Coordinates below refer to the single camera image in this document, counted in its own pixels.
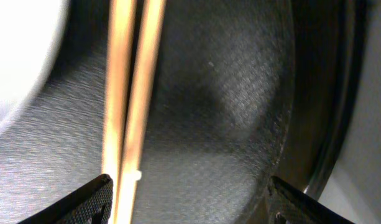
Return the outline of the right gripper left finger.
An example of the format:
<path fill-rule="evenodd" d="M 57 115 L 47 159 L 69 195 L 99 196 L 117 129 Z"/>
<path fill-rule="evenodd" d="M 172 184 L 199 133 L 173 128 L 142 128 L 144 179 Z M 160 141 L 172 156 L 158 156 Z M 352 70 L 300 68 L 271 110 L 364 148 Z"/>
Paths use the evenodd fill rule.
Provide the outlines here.
<path fill-rule="evenodd" d="M 19 224 L 107 224 L 112 209 L 112 188 L 112 178 L 101 174 Z"/>

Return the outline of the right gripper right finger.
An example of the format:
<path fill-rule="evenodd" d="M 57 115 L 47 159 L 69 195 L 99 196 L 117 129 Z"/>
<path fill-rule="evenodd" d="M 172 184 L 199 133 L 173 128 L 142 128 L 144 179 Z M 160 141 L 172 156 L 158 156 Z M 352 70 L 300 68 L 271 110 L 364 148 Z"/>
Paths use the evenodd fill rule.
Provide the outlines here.
<path fill-rule="evenodd" d="M 273 224 L 353 224 L 276 176 L 267 186 L 267 210 Z"/>

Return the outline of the wooden chopstick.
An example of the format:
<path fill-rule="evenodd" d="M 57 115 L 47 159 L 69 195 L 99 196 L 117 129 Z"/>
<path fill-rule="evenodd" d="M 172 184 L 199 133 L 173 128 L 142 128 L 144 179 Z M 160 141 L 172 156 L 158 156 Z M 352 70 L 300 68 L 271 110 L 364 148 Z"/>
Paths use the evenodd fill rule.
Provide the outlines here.
<path fill-rule="evenodd" d="M 136 0 L 112 0 L 110 3 L 101 158 L 101 172 L 113 180 L 109 224 L 115 221 L 136 5 Z"/>
<path fill-rule="evenodd" d="M 165 13 L 165 0 L 144 3 L 135 55 L 130 100 L 124 137 L 124 157 L 118 184 L 114 223 L 130 224 L 149 112 L 158 48 Z"/>

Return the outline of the grey plate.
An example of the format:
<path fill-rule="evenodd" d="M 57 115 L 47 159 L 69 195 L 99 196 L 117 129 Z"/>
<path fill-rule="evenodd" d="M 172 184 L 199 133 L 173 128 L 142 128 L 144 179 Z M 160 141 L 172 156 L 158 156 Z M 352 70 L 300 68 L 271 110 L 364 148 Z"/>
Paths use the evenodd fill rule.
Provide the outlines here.
<path fill-rule="evenodd" d="M 0 134 L 45 85 L 69 5 L 69 0 L 0 0 Z"/>

